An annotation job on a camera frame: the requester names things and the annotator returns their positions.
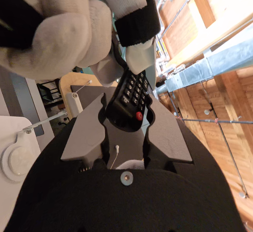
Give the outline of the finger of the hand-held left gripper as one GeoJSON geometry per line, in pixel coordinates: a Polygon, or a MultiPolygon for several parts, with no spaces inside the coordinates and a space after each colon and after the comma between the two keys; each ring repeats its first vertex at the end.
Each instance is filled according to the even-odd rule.
{"type": "Polygon", "coordinates": [[[145,70],[152,90],[156,86],[156,41],[154,38],[145,43],[126,47],[126,63],[135,75],[145,70]]]}

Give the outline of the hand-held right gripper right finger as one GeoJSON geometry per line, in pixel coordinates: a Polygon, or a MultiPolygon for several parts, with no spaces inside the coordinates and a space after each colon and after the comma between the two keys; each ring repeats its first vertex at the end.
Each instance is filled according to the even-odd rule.
{"type": "Polygon", "coordinates": [[[147,127],[143,143],[145,169],[174,169],[193,164],[176,118],[153,95],[147,95],[147,127]]]}

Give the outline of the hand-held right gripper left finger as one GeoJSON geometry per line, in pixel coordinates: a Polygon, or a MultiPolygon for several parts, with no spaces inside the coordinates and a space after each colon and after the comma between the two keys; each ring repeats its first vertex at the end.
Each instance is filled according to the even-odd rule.
{"type": "Polygon", "coordinates": [[[100,94],[77,117],[62,153],[62,161],[82,160],[93,165],[96,159],[108,163],[109,138],[104,126],[106,94],[100,94]]]}

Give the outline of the black remote control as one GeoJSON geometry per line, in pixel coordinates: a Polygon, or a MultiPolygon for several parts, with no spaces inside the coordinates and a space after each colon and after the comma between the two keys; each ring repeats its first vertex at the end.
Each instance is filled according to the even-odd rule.
{"type": "Polygon", "coordinates": [[[125,132],[138,131],[143,123],[148,87],[145,70],[135,75],[127,68],[106,108],[111,124],[125,132]]]}

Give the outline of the person's right hand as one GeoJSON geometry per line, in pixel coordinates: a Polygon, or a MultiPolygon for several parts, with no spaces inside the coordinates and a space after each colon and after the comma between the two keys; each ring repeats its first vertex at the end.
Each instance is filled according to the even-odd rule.
{"type": "Polygon", "coordinates": [[[128,160],[123,164],[119,165],[117,170],[126,170],[126,169],[136,169],[136,170],[144,170],[144,161],[142,160],[128,160]]]}

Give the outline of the wood-framed dark divider panel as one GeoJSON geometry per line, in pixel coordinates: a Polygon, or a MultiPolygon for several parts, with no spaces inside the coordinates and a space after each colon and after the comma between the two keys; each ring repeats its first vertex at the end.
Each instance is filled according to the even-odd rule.
{"type": "MultiPolygon", "coordinates": [[[[104,87],[100,84],[95,75],[85,73],[70,72],[61,77],[59,86],[69,119],[72,119],[75,116],[73,115],[69,106],[67,94],[77,91],[85,84],[87,85],[77,92],[83,109],[91,104],[93,100],[95,100],[102,93],[106,93],[106,101],[108,103],[117,86],[117,82],[115,81],[110,87],[104,87]]],[[[116,145],[119,146],[119,153],[112,167],[113,169],[117,168],[119,165],[128,160],[143,159],[143,141],[149,125],[146,116],[147,109],[145,109],[141,129],[133,133],[123,132],[114,127],[108,120],[105,120],[104,124],[107,127],[110,142],[110,158],[108,162],[108,168],[112,166],[112,163],[116,158],[116,145]]]]}

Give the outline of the black rolling cart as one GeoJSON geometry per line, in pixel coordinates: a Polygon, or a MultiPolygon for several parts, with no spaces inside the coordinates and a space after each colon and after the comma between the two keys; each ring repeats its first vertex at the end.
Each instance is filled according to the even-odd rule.
{"type": "Polygon", "coordinates": [[[42,99],[43,103],[51,103],[56,102],[58,99],[62,99],[62,95],[59,89],[59,82],[60,79],[54,79],[51,81],[43,82],[43,83],[36,83],[36,86],[38,88],[40,97],[42,99]],[[48,88],[46,85],[55,85],[54,88],[48,88]]]}

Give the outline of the white lamp stand with base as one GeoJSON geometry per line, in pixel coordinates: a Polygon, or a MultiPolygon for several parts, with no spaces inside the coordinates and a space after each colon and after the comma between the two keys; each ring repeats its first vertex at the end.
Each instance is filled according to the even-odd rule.
{"type": "Polygon", "coordinates": [[[21,186],[40,154],[36,135],[23,129],[31,122],[25,117],[1,116],[0,129],[0,230],[4,231],[21,186]]]}

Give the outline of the grey rectangular air duct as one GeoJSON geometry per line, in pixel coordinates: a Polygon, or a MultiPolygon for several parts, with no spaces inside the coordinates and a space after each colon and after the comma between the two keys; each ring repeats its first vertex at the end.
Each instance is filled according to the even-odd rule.
{"type": "Polygon", "coordinates": [[[243,41],[210,57],[201,59],[185,70],[167,79],[155,88],[157,94],[173,92],[190,85],[213,79],[214,76],[252,66],[253,38],[243,41]]]}

